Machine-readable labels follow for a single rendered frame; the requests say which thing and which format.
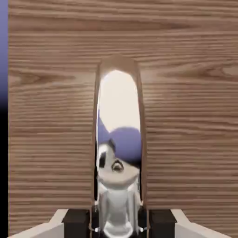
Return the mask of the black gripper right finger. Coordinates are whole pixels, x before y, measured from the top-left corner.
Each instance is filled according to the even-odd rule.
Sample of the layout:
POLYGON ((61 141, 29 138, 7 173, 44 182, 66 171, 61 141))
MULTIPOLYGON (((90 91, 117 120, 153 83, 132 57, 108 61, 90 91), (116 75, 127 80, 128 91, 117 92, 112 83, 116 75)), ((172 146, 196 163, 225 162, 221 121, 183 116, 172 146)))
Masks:
POLYGON ((149 210, 147 238, 231 238, 191 222, 181 209, 149 210))

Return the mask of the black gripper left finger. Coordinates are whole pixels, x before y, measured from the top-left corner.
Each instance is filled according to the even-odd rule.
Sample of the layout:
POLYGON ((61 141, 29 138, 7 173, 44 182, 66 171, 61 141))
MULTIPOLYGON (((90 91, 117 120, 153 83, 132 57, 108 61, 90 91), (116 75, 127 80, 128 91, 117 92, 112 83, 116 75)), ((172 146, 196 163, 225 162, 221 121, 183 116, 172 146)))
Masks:
POLYGON ((87 209, 58 209, 49 222, 7 238, 91 238, 89 224, 87 209))

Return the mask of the curved shiny metal handle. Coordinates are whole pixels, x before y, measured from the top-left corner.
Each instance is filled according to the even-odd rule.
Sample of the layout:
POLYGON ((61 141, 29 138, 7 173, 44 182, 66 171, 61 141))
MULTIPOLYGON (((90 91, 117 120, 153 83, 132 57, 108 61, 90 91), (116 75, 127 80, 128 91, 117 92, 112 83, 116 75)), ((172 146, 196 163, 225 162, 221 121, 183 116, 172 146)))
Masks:
POLYGON ((146 136, 137 63, 115 55, 96 72, 92 238, 148 238, 146 136))

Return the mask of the light wood cabinet door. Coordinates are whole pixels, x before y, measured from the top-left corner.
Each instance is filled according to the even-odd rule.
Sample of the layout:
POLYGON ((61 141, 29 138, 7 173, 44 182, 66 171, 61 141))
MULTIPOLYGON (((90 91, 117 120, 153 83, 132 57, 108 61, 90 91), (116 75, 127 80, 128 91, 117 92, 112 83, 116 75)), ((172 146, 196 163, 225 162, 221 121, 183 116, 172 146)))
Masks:
POLYGON ((238 0, 8 1, 9 233, 89 208, 98 64, 137 62, 146 202, 238 238, 238 0))

